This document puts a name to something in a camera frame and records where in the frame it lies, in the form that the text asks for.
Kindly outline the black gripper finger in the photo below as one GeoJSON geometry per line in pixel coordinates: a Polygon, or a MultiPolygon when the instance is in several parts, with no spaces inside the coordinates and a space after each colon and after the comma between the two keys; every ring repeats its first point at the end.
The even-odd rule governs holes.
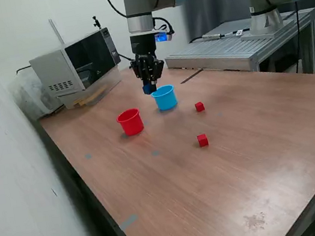
{"type": "Polygon", "coordinates": [[[137,78],[141,79],[143,85],[149,84],[148,72],[145,68],[145,59],[140,55],[136,55],[134,60],[130,62],[131,69],[137,78]]]}
{"type": "Polygon", "coordinates": [[[158,80],[161,78],[164,69],[164,61],[158,60],[155,55],[148,55],[145,62],[147,63],[151,89],[156,90],[158,80]]]}

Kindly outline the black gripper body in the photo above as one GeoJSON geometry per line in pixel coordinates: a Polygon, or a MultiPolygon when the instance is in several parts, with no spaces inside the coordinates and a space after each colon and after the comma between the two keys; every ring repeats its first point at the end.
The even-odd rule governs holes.
{"type": "Polygon", "coordinates": [[[132,46],[132,52],[135,55],[156,56],[156,41],[153,33],[131,36],[130,42],[132,46]]]}

